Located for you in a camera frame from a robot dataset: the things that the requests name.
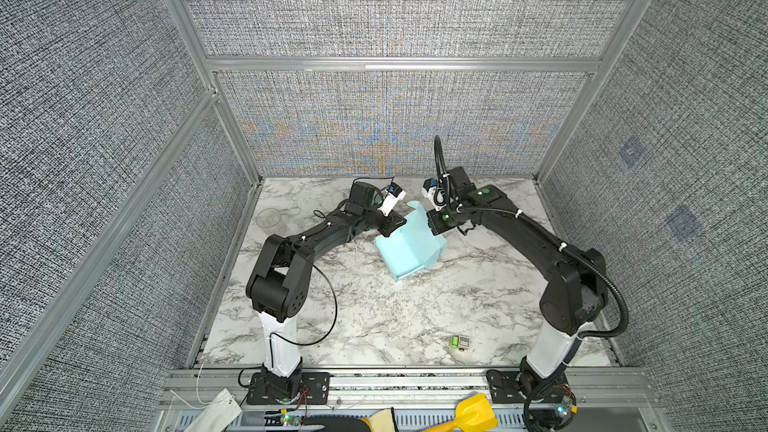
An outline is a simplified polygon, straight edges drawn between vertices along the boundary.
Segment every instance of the white marble surface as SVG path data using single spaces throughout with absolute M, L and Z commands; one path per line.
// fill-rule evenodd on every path
M 474 178 L 476 186 L 495 184 L 525 213 L 549 227 L 530 180 Z M 350 178 L 268 178 L 259 197 L 232 277 L 224 293 L 201 361 L 260 364 L 264 339 L 245 284 L 267 235 L 290 235 L 319 223 L 313 209 L 329 212 L 350 190 Z M 397 178 L 408 196 L 419 200 L 423 178 Z M 277 230 L 264 231 L 256 216 L 265 208 L 282 211 Z M 484 227 L 466 237 L 446 233 L 448 247 L 428 271 L 396 282 L 379 256 L 370 231 L 334 248 L 317 265 L 328 276 L 339 301 L 339 320 L 331 335 L 302 347 L 310 365 L 516 365 L 535 342 L 543 317 L 538 310 L 546 282 L 511 245 Z M 299 341 L 312 341 L 331 325 L 333 299 L 320 274 L 312 275 L 309 297 L 298 315 Z M 451 349 L 454 334 L 470 337 L 471 348 Z M 575 365 L 609 365 L 597 339 L 585 341 Z

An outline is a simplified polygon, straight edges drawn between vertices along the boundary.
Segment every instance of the textured gray backdrop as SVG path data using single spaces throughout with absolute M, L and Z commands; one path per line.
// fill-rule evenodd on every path
M 209 54 L 600 56 L 628 0 L 186 0 Z
M 2 432 L 147 430 L 192 348 L 249 187 L 209 112 Z
M 203 86 L 162 0 L 0 0 L 0 367 Z
M 766 4 L 654 0 L 544 184 L 606 254 L 620 348 L 678 432 L 766 423 Z
M 582 72 L 220 72 L 268 176 L 532 175 Z

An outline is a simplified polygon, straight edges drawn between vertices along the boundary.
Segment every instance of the light blue box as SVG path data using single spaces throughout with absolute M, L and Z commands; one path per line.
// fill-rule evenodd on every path
M 406 224 L 389 237 L 380 235 L 373 241 L 395 280 L 435 264 L 448 244 L 442 235 L 432 235 L 427 213 L 418 201 L 408 205 L 414 210 L 406 216 Z

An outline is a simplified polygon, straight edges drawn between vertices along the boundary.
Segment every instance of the blue sticker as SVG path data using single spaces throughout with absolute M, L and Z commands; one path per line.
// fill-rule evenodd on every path
M 627 164 L 627 167 L 634 167 L 640 160 L 640 156 L 645 152 L 643 144 L 640 143 L 640 139 L 637 136 L 632 136 L 627 139 L 627 143 L 619 151 L 619 155 Z
M 701 230 L 701 222 L 688 206 L 678 206 L 667 216 L 667 227 L 680 242 L 692 238 Z

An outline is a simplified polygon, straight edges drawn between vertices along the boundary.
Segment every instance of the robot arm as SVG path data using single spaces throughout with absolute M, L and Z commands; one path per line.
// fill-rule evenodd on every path
M 384 193 L 355 180 L 350 197 L 322 223 L 289 237 L 271 235 L 256 260 L 246 284 L 246 296 L 264 326 L 265 382 L 282 398 L 296 395 L 301 382 L 301 356 L 296 342 L 296 314 L 309 291 L 315 260 L 346 244 L 362 232 L 377 229 L 385 237 L 406 223 L 394 205 L 406 193 L 394 182 Z M 279 268 L 287 268 L 284 273 Z
M 489 370 L 488 381 L 494 400 L 524 403 L 524 422 L 532 430 L 533 421 L 546 428 L 562 428 L 571 419 L 572 394 L 566 394 L 564 370 L 584 337 L 615 337 L 629 321 L 627 305 L 605 273 L 605 260 L 593 248 L 582 251 L 566 244 L 541 224 L 526 216 L 504 192 L 495 186 L 475 187 L 461 167 L 446 169 L 440 138 L 435 138 L 437 178 L 424 182 L 422 193 L 435 209 L 427 213 L 432 233 L 437 235 L 467 221 L 483 225 L 502 236 L 520 251 L 547 280 L 539 307 L 545 322 L 535 346 L 523 358 L 516 377 L 504 377 Z M 606 305 L 608 292 L 616 299 L 620 321 L 610 331 L 595 331 L 592 321 Z M 562 398 L 555 409 L 554 422 L 529 413 L 532 400 Z

